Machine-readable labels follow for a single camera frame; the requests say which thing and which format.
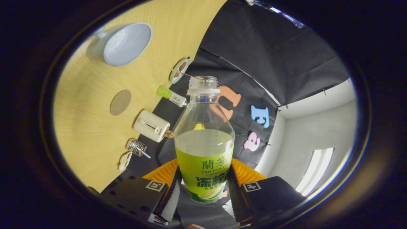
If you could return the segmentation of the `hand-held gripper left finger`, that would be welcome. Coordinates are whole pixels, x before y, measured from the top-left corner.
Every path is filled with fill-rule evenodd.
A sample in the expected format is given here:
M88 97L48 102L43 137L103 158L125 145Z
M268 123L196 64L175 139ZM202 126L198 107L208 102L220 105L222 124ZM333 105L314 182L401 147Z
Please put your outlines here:
M103 194L93 187L88 189L137 220L167 225L178 205L181 180L178 160L174 159L143 177L131 175Z

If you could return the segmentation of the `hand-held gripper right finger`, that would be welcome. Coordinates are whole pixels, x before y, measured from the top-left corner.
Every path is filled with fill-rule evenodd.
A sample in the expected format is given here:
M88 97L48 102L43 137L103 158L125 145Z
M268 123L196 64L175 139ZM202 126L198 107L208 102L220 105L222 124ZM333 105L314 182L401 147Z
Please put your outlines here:
M273 219L306 199L282 178L266 178L234 158L228 187L234 217L240 225Z

